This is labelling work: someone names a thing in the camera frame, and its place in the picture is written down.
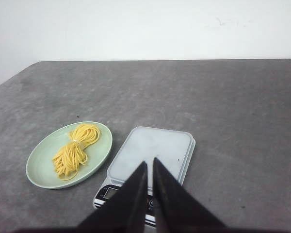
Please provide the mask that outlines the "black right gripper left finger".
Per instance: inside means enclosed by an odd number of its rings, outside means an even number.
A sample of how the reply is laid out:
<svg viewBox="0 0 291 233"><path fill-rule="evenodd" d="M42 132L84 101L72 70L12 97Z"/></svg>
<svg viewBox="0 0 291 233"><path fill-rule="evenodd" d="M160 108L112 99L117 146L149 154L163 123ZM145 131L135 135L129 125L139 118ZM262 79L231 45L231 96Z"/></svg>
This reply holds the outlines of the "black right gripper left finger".
<svg viewBox="0 0 291 233"><path fill-rule="evenodd" d="M77 233L142 233L145 228L147 164L141 162L122 187L87 217Z"/></svg>

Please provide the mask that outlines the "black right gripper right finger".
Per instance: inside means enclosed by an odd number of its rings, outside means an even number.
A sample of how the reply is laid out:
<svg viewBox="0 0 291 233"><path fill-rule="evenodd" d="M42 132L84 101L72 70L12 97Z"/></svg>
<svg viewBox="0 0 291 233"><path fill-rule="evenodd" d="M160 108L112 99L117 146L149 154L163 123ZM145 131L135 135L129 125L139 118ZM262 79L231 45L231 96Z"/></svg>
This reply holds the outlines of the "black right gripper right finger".
<svg viewBox="0 0 291 233"><path fill-rule="evenodd" d="M153 197L159 233L223 233L227 226L196 201L162 162L153 161Z"/></svg>

